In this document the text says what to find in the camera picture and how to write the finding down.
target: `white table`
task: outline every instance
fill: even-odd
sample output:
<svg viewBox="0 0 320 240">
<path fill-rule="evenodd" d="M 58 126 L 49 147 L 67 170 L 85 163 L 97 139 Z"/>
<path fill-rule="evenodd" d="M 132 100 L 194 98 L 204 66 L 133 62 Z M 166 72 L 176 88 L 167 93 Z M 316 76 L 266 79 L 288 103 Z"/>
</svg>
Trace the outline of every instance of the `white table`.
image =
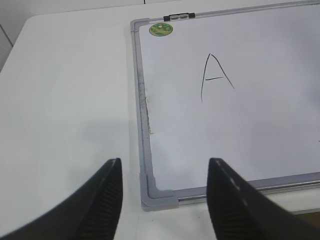
<svg viewBox="0 0 320 240">
<path fill-rule="evenodd" d="M 120 157 L 116 240 L 214 239 L 206 204 L 143 212 L 130 21 L 279 3 L 182 0 L 29 19 L 0 74 L 0 236 L 44 214 Z M 320 189 L 269 196 L 320 209 Z"/>
</svg>

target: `whiteboard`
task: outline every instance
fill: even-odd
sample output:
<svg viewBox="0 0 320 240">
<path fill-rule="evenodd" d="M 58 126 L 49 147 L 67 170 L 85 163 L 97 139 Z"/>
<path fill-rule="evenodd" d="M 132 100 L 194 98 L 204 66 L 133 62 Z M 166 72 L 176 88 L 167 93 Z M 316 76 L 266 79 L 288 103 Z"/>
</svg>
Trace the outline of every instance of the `whiteboard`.
<svg viewBox="0 0 320 240">
<path fill-rule="evenodd" d="M 206 186 L 209 158 L 247 181 L 320 172 L 320 6 L 140 27 L 159 190 Z"/>
</svg>

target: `green sticker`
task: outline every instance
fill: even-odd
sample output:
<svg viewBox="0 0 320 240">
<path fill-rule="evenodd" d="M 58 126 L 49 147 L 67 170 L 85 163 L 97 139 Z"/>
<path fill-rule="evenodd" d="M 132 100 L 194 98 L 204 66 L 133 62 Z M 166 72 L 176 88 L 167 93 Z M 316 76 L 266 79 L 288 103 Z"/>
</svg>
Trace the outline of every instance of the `green sticker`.
<svg viewBox="0 0 320 240">
<path fill-rule="evenodd" d="M 168 23 L 156 23 L 150 27 L 149 32 L 156 37 L 164 37 L 171 34 L 174 30 L 174 27 Z"/>
</svg>

